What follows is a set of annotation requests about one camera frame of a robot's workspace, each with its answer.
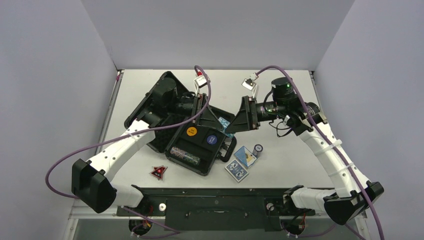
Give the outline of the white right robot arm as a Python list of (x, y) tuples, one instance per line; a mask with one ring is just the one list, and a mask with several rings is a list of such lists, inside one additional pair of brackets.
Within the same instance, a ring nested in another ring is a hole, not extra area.
[(261, 122), (281, 119), (309, 147), (333, 183), (333, 189), (292, 187), (283, 194), (283, 209), (295, 215), (303, 210), (324, 212), (338, 225), (345, 225), (368, 209), (369, 202), (374, 203), (384, 188), (378, 181), (370, 181), (344, 155), (342, 141), (334, 136), (320, 108), (303, 101), (287, 77), (274, 79), (269, 95), (272, 101), (261, 103), (244, 96), (225, 132), (257, 130)]

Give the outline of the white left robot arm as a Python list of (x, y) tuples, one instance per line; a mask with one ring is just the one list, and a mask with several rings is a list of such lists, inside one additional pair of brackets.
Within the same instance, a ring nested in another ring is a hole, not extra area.
[(113, 205), (128, 206), (136, 215), (145, 214), (149, 201), (140, 190), (112, 185), (124, 164), (144, 146), (165, 153), (177, 130), (187, 124), (223, 128), (210, 107), (210, 81), (198, 77), (194, 82), (197, 88), (207, 87), (208, 92), (190, 92), (170, 72), (160, 77), (125, 120), (124, 133), (105, 141), (103, 151), (72, 165), (72, 193), (98, 214)]

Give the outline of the light blue chip stack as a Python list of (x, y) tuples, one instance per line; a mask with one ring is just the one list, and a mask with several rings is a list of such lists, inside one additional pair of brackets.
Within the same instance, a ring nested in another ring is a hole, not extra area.
[(219, 117), (218, 121), (221, 123), (223, 129), (221, 130), (221, 132), (226, 135), (228, 138), (232, 139), (234, 137), (233, 133), (226, 133), (226, 128), (230, 125), (230, 122), (228, 120), (226, 120), (223, 117)]

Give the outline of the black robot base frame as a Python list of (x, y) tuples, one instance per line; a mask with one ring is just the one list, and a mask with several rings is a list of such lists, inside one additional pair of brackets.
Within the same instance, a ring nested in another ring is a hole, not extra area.
[(285, 188), (142, 188), (141, 202), (119, 217), (163, 217), (179, 231), (279, 231), (281, 225), (297, 228), (314, 210), (284, 206)]

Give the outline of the blue patterned card deck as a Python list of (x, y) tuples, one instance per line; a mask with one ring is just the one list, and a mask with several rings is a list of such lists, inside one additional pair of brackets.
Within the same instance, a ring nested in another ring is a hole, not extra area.
[(247, 169), (244, 168), (243, 165), (236, 159), (229, 161), (224, 169), (238, 183), (242, 182), (249, 175)]

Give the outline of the yellow-blue chip stack bottom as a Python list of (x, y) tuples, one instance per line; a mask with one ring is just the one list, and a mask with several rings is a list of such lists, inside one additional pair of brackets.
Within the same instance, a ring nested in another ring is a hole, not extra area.
[(201, 159), (198, 156), (195, 156), (191, 153), (187, 153), (184, 155), (183, 159), (195, 166), (198, 166), (201, 162)]

